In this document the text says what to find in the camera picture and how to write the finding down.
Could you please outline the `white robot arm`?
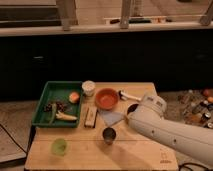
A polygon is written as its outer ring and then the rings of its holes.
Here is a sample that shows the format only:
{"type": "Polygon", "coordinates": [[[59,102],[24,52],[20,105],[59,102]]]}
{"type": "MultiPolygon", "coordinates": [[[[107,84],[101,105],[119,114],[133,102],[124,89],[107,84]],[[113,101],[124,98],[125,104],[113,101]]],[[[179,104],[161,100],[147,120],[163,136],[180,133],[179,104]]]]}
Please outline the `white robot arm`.
{"type": "Polygon", "coordinates": [[[139,134],[213,167],[213,130],[167,120],[166,101],[146,93],[127,115],[128,126],[139,134]]]}

